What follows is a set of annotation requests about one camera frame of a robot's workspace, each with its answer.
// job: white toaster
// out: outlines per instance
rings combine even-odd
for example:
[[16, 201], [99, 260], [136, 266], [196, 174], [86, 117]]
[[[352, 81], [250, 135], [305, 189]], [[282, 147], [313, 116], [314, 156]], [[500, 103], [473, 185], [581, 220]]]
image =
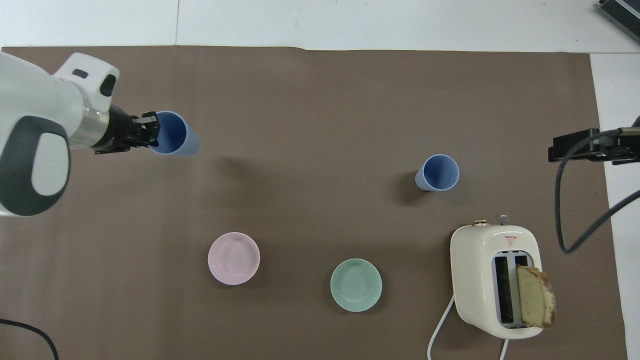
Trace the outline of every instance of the white toaster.
[[538, 243], [520, 226], [476, 220], [451, 236], [451, 275], [462, 320], [503, 339], [524, 339], [542, 329], [522, 322], [516, 265], [542, 271]]

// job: black cable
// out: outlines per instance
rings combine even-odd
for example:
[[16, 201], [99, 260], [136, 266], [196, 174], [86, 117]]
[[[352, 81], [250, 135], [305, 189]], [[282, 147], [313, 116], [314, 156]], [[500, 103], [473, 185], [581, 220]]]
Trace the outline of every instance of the black cable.
[[582, 243], [584, 243], [585, 240], [587, 240], [587, 238], [589, 238], [589, 236], [591, 236], [591, 234], [593, 234], [596, 231], [596, 229], [598, 229], [613, 214], [617, 213], [620, 209], [624, 208], [630, 202], [640, 197], [640, 190], [634, 192], [628, 197], [625, 197], [624, 199], [622, 199], [622, 201], [614, 205], [611, 209], [607, 210], [604, 214], [602, 214], [601, 217], [598, 218], [598, 220], [596, 220], [593, 224], [591, 224], [591, 226], [589, 226], [589, 228], [587, 228], [586, 231], [584, 231], [584, 234], [580, 235], [578, 240], [576, 240], [576, 242], [573, 245], [571, 245], [571, 247], [567, 248], [566, 245], [564, 244], [564, 238], [562, 235], [562, 223], [560, 219], [560, 184], [562, 180], [564, 167], [566, 166], [567, 162], [569, 162], [569, 160], [573, 157], [573, 155], [575, 155], [575, 153], [578, 152], [578, 150], [583, 148], [583, 146], [599, 138], [609, 136], [609, 135], [618, 136], [621, 133], [622, 133], [622, 130], [615, 129], [615, 130], [603, 131], [601, 133], [589, 136], [588, 138], [581, 140], [580, 142], [575, 144], [571, 149], [569, 149], [569, 151], [566, 153], [566, 155], [564, 155], [562, 161], [560, 162], [560, 166], [558, 167], [558, 172], [556, 174], [556, 203], [555, 203], [556, 233], [558, 236], [558, 242], [560, 243], [560, 249], [562, 249], [562, 251], [565, 254], [571, 254], [572, 252], [574, 252], [577, 248], [580, 247], [580, 245], [582, 245]]
[[7, 319], [0, 319], [0, 323], [3, 323], [5, 325], [22, 327], [23, 329], [27, 329], [29, 331], [33, 331], [36, 334], [40, 335], [44, 339], [44, 341], [47, 342], [47, 344], [49, 345], [49, 348], [51, 348], [51, 352], [53, 353], [54, 360], [58, 360], [59, 359], [58, 351], [56, 350], [56, 346], [53, 345], [53, 341], [51, 340], [49, 335], [45, 334], [44, 331], [38, 329], [37, 327], [33, 327], [33, 326], [29, 325], [29, 324], [26, 324], [26, 323], [14, 322], [14, 321], [7, 320]]

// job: bread slice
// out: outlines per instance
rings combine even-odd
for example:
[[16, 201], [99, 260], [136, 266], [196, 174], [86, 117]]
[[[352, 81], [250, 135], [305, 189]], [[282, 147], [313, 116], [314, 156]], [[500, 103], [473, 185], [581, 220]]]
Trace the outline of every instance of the bread slice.
[[549, 276], [532, 266], [517, 265], [522, 321], [535, 327], [550, 327], [556, 314], [556, 299]]

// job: white table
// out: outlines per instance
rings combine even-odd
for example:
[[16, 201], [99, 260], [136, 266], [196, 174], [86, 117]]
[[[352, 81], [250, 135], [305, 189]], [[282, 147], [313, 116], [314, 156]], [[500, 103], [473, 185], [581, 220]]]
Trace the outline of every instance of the white table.
[[[640, 44], [597, 13], [596, 4], [585, 0], [4, 0], [0, 46], [590, 53], [601, 128], [629, 126], [640, 115]], [[640, 164], [606, 164], [605, 173], [610, 205], [640, 188]], [[629, 359], [640, 359], [638, 214], [640, 202], [612, 218]]]

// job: cup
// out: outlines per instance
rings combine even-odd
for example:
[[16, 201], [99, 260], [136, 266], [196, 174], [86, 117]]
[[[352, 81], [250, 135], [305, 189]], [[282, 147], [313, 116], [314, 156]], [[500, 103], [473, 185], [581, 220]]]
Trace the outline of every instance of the cup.
[[460, 168], [445, 154], [431, 155], [415, 175], [415, 184], [422, 190], [444, 192], [458, 183]]
[[149, 145], [156, 154], [190, 156], [200, 148], [198, 135], [187, 125], [187, 122], [173, 111], [158, 111], [156, 118], [160, 123], [158, 146]]

